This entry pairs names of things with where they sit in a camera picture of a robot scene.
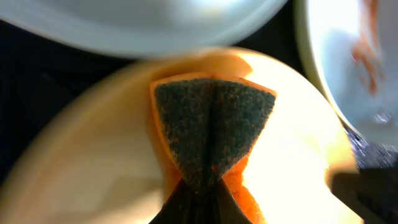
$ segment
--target dark background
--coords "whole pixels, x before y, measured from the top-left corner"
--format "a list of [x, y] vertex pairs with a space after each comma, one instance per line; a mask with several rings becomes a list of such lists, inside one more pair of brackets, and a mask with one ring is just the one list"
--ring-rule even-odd
[[[264, 27], [237, 46], [303, 69], [289, 1]], [[73, 49], [0, 21], [0, 184], [24, 149], [69, 102], [136, 60]]]

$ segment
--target white plate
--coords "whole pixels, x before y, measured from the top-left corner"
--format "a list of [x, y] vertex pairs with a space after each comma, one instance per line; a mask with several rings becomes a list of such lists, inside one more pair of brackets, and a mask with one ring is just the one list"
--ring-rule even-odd
[[269, 223], [361, 222], [325, 184], [328, 167], [355, 167], [328, 102], [273, 58], [218, 49], [133, 65], [77, 99], [8, 178], [0, 223], [148, 223], [162, 206], [164, 178], [146, 131], [149, 83], [197, 71], [245, 77], [278, 92], [244, 172]]
[[298, 1], [298, 46], [306, 72], [323, 92], [339, 117], [365, 139], [398, 146], [397, 124], [380, 126], [365, 123], [372, 114], [386, 110], [398, 118], [398, 2], [379, 0], [378, 31], [381, 46], [381, 72], [378, 93], [368, 92], [368, 72], [355, 64], [351, 50], [359, 37], [362, 1]]
[[0, 17], [100, 54], [148, 57], [244, 39], [287, 0], [2, 0]]

